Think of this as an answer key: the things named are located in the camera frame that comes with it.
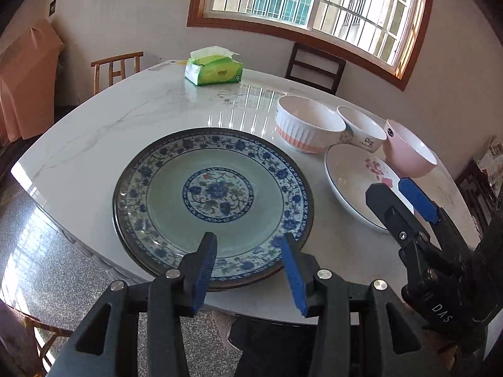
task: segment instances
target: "large round plate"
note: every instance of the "large round plate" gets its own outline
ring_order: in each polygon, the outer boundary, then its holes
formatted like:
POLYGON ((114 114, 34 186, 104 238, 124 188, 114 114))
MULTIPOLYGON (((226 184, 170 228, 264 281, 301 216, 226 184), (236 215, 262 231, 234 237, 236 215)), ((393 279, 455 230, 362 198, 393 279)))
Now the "large round plate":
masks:
POLYGON ((379 232, 388 232, 367 207, 365 192, 371 184, 384 183, 414 214, 414 207, 398 190, 400 178, 379 157, 359 147, 338 144, 325 154, 325 170, 335 196, 358 221, 379 232))
POLYGON ((290 157, 224 128, 177 132, 147 146, 122 173, 113 206, 126 250, 154 275, 177 267, 206 231, 215 233, 211 290, 281 269, 283 234, 304 244, 314 214, 309 184, 290 157))

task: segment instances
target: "wall switch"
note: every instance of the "wall switch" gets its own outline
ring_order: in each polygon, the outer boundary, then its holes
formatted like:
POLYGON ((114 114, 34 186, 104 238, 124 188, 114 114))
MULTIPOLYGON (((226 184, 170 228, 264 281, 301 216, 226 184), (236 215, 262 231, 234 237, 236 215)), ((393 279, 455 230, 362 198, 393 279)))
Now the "wall switch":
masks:
POLYGON ((56 12, 56 0, 54 0, 49 6, 49 17, 56 12))

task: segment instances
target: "table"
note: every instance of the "table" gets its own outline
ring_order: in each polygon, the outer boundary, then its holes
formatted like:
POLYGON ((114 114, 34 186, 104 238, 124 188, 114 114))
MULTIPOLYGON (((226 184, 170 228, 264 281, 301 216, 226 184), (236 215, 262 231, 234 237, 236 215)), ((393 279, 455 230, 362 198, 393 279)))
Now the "table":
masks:
MULTIPOLYGON (((244 70, 242 83, 196 87, 184 79, 183 64, 167 61, 83 103, 47 131, 12 173, 85 254, 116 277, 142 282, 152 277, 126 253, 112 220, 112 193, 123 169, 145 146, 182 129, 212 126, 250 132, 290 155, 311 186, 314 223, 303 250, 347 281, 369 284, 385 279, 400 295, 406 269, 398 258, 398 244, 343 209, 326 179, 323 154, 296 152, 277 134, 276 101, 284 93, 334 109, 340 104, 355 107, 384 126, 384 119, 343 99, 283 78, 244 70)), ((439 163, 417 183, 475 247, 477 231, 445 167, 439 163)), ((295 308, 284 271, 247 287, 210 292, 205 304, 264 319, 316 322, 304 319, 295 308)))

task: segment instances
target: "tissue pack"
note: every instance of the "tissue pack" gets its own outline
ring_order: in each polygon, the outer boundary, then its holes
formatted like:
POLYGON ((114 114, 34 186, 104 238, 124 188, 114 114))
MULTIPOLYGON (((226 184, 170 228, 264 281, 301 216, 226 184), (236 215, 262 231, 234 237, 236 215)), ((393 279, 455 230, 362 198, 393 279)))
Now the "tissue pack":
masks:
POLYGON ((243 64, 232 59, 235 52, 220 46, 210 46, 191 52, 185 67, 185 77, 194 85, 240 82, 243 64))

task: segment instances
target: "white wall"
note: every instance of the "white wall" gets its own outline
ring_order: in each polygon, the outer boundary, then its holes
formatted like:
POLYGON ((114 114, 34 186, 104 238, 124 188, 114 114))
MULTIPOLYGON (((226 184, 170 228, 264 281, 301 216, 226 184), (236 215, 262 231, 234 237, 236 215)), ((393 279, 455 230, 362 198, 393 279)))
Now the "white wall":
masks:
MULTIPOLYGON (((26 0, 0 52, 52 0, 26 0)), ((68 104, 91 96, 93 60, 145 51, 142 69, 204 46, 239 52, 245 67, 283 76, 293 43, 244 31, 187 28, 190 0, 57 0, 50 21, 66 44, 68 104)), ((472 0, 434 0, 423 49, 404 92, 348 63, 338 95, 415 131, 456 176, 492 134, 503 137, 503 47, 472 0)))

